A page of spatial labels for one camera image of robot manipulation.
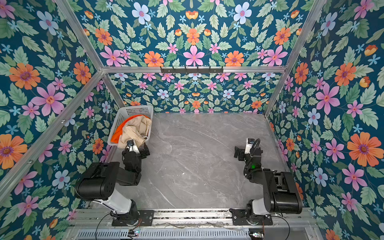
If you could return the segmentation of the beige drawstring shorts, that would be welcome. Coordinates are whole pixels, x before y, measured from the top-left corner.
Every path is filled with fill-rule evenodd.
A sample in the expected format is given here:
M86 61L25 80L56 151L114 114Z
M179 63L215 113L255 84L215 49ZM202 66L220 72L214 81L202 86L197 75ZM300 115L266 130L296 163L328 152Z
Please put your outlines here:
M148 139L152 120L145 115L137 115L128 118L121 126L118 148L124 149L130 140L133 140L135 145L140 148Z

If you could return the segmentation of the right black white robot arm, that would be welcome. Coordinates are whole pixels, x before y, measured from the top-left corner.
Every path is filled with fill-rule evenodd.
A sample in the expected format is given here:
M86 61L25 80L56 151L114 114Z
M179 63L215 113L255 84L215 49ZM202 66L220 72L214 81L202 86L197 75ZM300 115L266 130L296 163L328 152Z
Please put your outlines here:
M267 223L272 214L301 214L303 202L293 174L262 167L260 147L235 147L234 157L245 163L244 177L253 184L262 186L263 196L250 200L245 210L245 219L250 225Z

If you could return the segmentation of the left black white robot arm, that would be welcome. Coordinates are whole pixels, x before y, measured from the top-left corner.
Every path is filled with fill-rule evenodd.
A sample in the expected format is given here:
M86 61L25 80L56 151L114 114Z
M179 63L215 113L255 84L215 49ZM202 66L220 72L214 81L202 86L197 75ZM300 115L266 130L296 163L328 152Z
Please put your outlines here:
M129 141L122 152L125 167L121 168L119 162L91 164L76 183L76 197L108 208L118 223L138 224L140 213L135 201L123 196L116 185L137 186L142 177L142 160L149 155L147 144L137 148Z

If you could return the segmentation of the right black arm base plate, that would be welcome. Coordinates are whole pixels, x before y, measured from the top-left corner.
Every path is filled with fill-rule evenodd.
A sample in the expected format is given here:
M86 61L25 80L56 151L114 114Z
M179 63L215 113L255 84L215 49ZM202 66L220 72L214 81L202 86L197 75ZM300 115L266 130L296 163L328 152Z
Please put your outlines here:
M266 215L255 215L245 209L230 209L234 226L272 226L273 220Z

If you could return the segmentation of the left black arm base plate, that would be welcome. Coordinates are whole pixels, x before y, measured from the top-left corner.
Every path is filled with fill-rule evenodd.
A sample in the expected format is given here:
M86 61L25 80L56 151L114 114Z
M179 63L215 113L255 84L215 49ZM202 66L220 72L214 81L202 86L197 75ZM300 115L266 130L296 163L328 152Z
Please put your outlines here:
M138 211L131 209L127 214L111 213L113 217L112 226L114 227L136 227L144 226L148 227L152 225L154 220L153 210Z

